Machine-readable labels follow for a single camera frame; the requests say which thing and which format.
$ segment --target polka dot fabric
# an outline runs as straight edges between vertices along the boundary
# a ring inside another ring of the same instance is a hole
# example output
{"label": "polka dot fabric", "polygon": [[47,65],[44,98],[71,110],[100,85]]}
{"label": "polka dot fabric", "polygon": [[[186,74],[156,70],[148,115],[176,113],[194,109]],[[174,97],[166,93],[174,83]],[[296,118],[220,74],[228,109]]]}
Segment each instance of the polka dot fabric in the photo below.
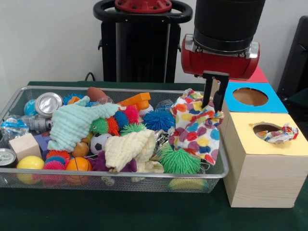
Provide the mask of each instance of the polka dot fabric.
{"label": "polka dot fabric", "polygon": [[169,143],[174,150],[184,149],[214,165],[219,149],[219,130],[224,115],[215,113],[212,100],[202,108],[203,96],[187,89],[171,106],[176,127],[169,130]]}

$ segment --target yellow ball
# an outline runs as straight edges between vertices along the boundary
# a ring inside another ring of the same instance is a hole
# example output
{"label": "yellow ball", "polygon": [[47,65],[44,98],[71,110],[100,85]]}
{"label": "yellow ball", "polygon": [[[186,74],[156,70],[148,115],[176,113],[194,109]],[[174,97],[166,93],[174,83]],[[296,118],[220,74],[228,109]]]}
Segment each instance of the yellow ball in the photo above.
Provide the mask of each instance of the yellow ball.
{"label": "yellow ball", "polygon": [[[17,168],[23,169],[43,169],[44,161],[34,155],[27,156],[19,161]],[[18,173],[17,178],[24,184],[36,184],[40,182],[40,179],[33,177],[33,174]]]}

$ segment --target red robot part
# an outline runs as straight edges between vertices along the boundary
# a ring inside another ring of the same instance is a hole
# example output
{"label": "red robot part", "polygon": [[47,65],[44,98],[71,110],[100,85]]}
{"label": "red robot part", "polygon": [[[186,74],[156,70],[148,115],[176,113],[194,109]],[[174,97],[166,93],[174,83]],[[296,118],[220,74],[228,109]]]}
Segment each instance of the red robot part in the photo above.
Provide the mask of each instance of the red robot part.
{"label": "red robot part", "polygon": [[181,53],[185,73],[202,76],[204,71],[215,71],[228,73],[230,79],[247,80],[257,68],[260,50],[254,58],[192,52],[186,49],[185,40]]}
{"label": "red robot part", "polygon": [[170,0],[115,0],[115,7],[131,13],[164,13],[172,8]]}

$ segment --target white wall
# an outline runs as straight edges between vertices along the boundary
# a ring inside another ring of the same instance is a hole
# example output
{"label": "white wall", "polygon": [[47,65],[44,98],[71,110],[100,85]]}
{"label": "white wall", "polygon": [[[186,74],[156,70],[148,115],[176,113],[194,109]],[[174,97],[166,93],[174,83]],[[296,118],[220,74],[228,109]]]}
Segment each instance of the white wall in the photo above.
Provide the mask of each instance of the white wall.
{"label": "white wall", "polygon": [[[100,21],[92,8],[98,0],[0,1],[0,109],[18,87],[31,80],[79,81],[92,71],[102,79],[97,50]],[[195,8],[196,0],[185,0]],[[307,0],[267,0],[255,40],[261,43],[260,66],[276,88]],[[193,33],[193,20],[182,37]],[[178,56],[176,82],[203,82],[184,74]]]}

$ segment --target black cylinder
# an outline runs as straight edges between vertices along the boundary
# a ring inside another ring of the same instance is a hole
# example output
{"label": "black cylinder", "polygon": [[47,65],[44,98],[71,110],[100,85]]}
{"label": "black cylinder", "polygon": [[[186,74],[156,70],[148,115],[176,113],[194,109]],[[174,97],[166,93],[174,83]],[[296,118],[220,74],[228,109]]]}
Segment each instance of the black cylinder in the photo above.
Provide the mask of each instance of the black cylinder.
{"label": "black cylinder", "polygon": [[164,83],[170,24],[116,24],[117,82]]}
{"label": "black cylinder", "polygon": [[194,41],[218,53],[249,48],[265,0],[197,0]]}

